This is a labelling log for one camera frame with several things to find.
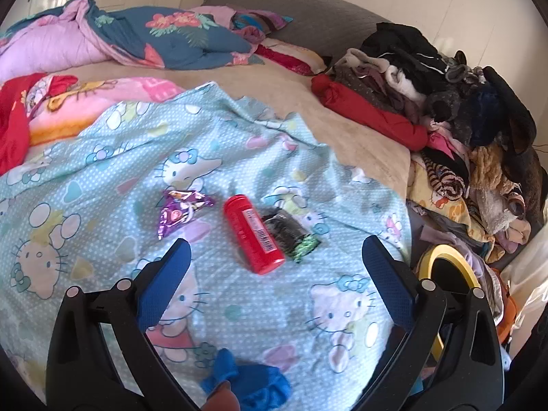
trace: red bottle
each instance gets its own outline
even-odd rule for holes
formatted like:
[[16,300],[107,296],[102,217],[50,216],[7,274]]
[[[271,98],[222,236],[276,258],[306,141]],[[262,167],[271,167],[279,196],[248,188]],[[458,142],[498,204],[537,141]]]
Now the red bottle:
[[253,272],[264,275],[284,263],[282,251],[276,246],[247,196],[235,195],[229,198],[223,210]]

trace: purple snack bag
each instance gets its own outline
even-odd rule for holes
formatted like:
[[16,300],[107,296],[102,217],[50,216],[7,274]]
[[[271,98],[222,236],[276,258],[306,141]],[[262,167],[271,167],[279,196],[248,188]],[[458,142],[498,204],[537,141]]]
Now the purple snack bag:
[[164,196],[165,206],[158,222],[159,240],[191,221],[195,211],[215,204],[212,197],[194,190],[164,190]]

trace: yellow round frame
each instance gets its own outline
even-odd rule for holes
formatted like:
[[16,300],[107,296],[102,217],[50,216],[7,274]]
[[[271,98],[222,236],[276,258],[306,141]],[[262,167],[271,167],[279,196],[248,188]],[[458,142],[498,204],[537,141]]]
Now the yellow round frame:
[[[476,275],[474,275],[472,268],[466,262],[464,257],[457,250],[446,244],[437,245],[422,256],[419,262],[419,279],[432,278],[432,266],[437,258],[443,258],[453,264],[453,266],[458,269],[470,289],[474,287],[481,287]],[[439,361],[442,352],[443,342],[438,334],[434,340],[434,344],[432,345],[432,355],[436,361]]]

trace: gray headboard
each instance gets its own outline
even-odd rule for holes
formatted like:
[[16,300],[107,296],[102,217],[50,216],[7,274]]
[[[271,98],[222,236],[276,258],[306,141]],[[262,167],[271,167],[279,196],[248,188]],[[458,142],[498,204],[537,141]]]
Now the gray headboard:
[[263,9],[293,17],[290,24],[271,36],[334,60],[348,48],[359,48],[376,31],[377,23],[387,21],[343,0],[204,0],[203,4]]

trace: barcode label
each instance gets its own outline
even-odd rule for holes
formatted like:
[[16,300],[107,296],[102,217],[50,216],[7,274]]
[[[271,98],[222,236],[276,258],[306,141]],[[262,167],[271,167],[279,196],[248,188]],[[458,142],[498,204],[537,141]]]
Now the barcode label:
[[272,239],[270,239],[268,232],[265,230],[261,220],[257,217],[253,209],[243,210],[242,213],[265,253],[274,251],[276,246],[274,245],[274,242],[272,242]]

